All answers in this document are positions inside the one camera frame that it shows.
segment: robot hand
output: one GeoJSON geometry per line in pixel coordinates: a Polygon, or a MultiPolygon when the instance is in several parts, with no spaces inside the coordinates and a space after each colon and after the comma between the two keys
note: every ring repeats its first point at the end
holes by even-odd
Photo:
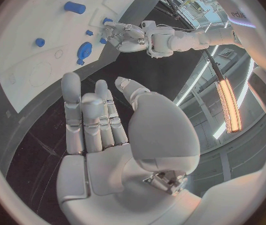
{"type": "Polygon", "coordinates": [[[119,51],[130,53],[147,50],[152,58],[168,57],[174,51],[201,50],[213,45],[235,44],[242,47],[232,27],[202,29],[192,32],[174,30],[169,26],[156,26],[154,21],[143,21],[142,29],[131,24],[107,21],[106,35],[119,51]]]}

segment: blue object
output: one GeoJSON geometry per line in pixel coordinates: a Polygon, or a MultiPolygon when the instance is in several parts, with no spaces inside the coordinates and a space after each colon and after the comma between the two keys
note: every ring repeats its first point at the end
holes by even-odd
{"type": "Polygon", "coordinates": [[[45,40],[43,38],[37,38],[35,43],[38,47],[43,47],[45,45],[45,40]]]}
{"type": "Polygon", "coordinates": [[[77,64],[79,64],[79,65],[84,65],[84,61],[82,60],[82,59],[78,59],[78,61],[77,61],[77,64]]]}
{"type": "Polygon", "coordinates": [[[86,57],[88,57],[92,52],[92,44],[89,42],[84,42],[79,50],[78,50],[78,58],[79,59],[85,59],[86,57]]]}
{"type": "Polygon", "coordinates": [[[87,30],[87,31],[86,31],[86,34],[87,34],[88,36],[92,36],[92,35],[93,35],[93,32],[90,31],[90,30],[87,30]]]}
{"type": "Polygon", "coordinates": [[[106,43],[107,43],[106,39],[104,39],[104,38],[101,38],[99,42],[100,42],[101,44],[106,44],[106,43]]]}
{"type": "Polygon", "coordinates": [[[83,14],[86,10],[86,6],[82,5],[82,4],[78,4],[78,3],[74,3],[71,1],[68,1],[65,5],[64,5],[64,9],[66,11],[71,11],[74,12],[76,14],[83,14]]]}
{"type": "Polygon", "coordinates": [[[105,18],[104,21],[103,21],[103,24],[105,24],[105,22],[112,22],[113,20],[112,19],[109,19],[109,18],[105,18]]]}

